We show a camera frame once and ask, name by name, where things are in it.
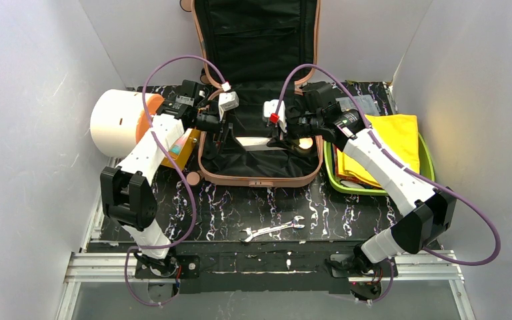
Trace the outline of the teal pink tube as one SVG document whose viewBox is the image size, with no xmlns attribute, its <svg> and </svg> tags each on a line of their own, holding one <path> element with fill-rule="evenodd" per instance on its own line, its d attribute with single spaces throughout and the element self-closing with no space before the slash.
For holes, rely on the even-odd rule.
<svg viewBox="0 0 512 320">
<path fill-rule="evenodd" d="M 187 146 L 188 139 L 188 136 L 182 135 L 178 140 L 176 140 L 176 142 L 174 142 L 174 144 L 172 144 L 172 146 L 169 149 L 169 153 L 172 154 L 172 156 L 174 157 L 180 156 L 184 147 Z"/>
</svg>

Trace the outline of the green plastic tray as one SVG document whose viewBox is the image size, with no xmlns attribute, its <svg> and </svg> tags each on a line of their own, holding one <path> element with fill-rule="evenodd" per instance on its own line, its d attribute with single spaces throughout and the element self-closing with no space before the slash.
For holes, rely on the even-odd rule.
<svg viewBox="0 0 512 320">
<path fill-rule="evenodd" d="M 435 170 L 429 148 L 425 140 L 419 134 L 419 161 L 420 161 L 420 175 L 435 181 Z M 335 174 L 335 165 L 333 160 L 333 146 L 329 142 L 323 143 L 323 163 L 325 164 L 327 176 L 330 185 L 334 190 L 342 194 L 348 195 L 366 195 L 366 196 L 383 196 L 386 197 L 387 193 L 382 189 L 360 189 L 354 187 L 346 187 L 341 183 L 340 178 Z"/>
</svg>

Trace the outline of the yellow snack packet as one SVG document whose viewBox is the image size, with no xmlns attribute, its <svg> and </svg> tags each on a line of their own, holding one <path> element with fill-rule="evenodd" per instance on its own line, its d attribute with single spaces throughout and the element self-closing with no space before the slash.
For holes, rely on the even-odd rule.
<svg viewBox="0 0 512 320">
<path fill-rule="evenodd" d="M 367 115 L 366 118 L 371 122 L 383 142 L 400 157 L 402 162 L 414 172 L 419 173 L 417 117 L 414 115 Z M 374 184 L 373 189 L 380 189 L 380 184 L 372 176 L 371 179 Z"/>
</svg>

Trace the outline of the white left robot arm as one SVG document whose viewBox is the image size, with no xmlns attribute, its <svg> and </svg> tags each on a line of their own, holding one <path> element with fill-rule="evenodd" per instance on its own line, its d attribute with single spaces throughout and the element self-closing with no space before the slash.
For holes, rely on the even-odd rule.
<svg viewBox="0 0 512 320">
<path fill-rule="evenodd" d="M 155 218 L 154 175 L 188 129 L 219 129 L 218 116 L 201 110 L 211 90 L 189 80 L 168 97 L 110 89 L 93 108 L 94 144 L 103 154 L 120 160 L 100 174 L 103 213 L 116 220 L 149 258 L 166 258 L 171 245 Z"/>
</svg>

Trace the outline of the pink hard-shell suitcase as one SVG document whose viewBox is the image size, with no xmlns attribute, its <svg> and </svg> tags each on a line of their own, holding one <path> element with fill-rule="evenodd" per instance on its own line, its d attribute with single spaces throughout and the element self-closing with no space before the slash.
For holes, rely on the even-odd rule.
<svg viewBox="0 0 512 320">
<path fill-rule="evenodd" d="M 268 148 L 246 150 L 238 137 L 269 137 L 275 128 L 262 118 L 264 102 L 286 104 L 313 75 L 317 60 L 319 1 L 186 1 L 192 12 L 213 98 L 228 81 L 239 106 L 225 113 L 233 124 L 235 148 L 226 160 L 206 160 L 203 151 L 215 133 L 204 132 L 198 151 L 202 176 L 216 185 L 302 187 L 323 162 L 323 140 L 309 152 Z"/>
</svg>

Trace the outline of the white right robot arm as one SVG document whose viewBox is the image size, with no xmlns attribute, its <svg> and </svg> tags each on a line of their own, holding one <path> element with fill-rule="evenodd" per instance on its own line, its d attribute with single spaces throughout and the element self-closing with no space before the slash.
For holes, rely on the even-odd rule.
<svg viewBox="0 0 512 320">
<path fill-rule="evenodd" d="M 342 110 L 328 90 L 310 102 L 311 111 L 291 110 L 282 99 L 263 104 L 263 118 L 279 126 L 272 145 L 320 136 L 355 160 L 396 204 L 395 225 L 354 248 L 354 264 L 370 267 L 402 253 L 418 253 L 448 230 L 456 204 L 452 190 L 411 170 L 382 140 L 360 106 Z"/>
</svg>

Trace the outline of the cream cylindrical drum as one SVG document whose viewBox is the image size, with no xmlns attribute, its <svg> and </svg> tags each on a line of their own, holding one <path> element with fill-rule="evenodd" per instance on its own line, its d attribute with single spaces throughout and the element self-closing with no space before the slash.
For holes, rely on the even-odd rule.
<svg viewBox="0 0 512 320">
<path fill-rule="evenodd" d="M 154 115 L 165 98 L 158 93 L 146 93 L 145 96 L 149 114 Z M 128 156 L 148 128 L 141 93 L 138 92 L 110 89 L 100 96 L 91 114 L 93 142 L 108 157 L 123 159 Z M 187 146 L 178 157 L 170 154 L 180 170 L 192 156 L 201 132 L 188 129 L 183 135 L 189 137 Z"/>
</svg>

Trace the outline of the white toothpaste tube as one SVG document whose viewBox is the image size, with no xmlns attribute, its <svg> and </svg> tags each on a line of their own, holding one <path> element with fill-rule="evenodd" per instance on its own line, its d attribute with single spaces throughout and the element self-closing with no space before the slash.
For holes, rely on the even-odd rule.
<svg viewBox="0 0 512 320">
<path fill-rule="evenodd" d="M 246 150 L 261 151 L 268 149 L 269 137 L 238 137 L 237 141 Z"/>
</svg>

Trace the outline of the white printed garment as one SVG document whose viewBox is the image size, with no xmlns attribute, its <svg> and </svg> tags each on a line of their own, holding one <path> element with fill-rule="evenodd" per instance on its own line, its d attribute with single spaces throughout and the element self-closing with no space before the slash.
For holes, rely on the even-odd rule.
<svg viewBox="0 0 512 320">
<path fill-rule="evenodd" d="M 361 181 L 341 179 L 339 181 L 339 183 L 345 187 L 352 188 L 352 189 L 372 189 L 373 188 L 372 185 L 369 185 L 367 183 L 362 183 Z"/>
</svg>

